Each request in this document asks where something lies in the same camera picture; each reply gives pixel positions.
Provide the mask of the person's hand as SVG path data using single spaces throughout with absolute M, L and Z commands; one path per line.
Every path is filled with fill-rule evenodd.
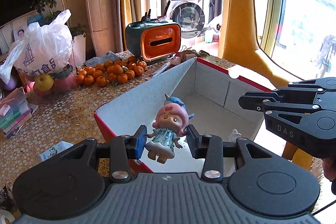
M 336 166 L 335 166 L 335 159 L 323 159 L 322 160 L 322 167 L 324 176 L 332 182 L 331 184 L 331 191 L 334 195 L 336 195 Z

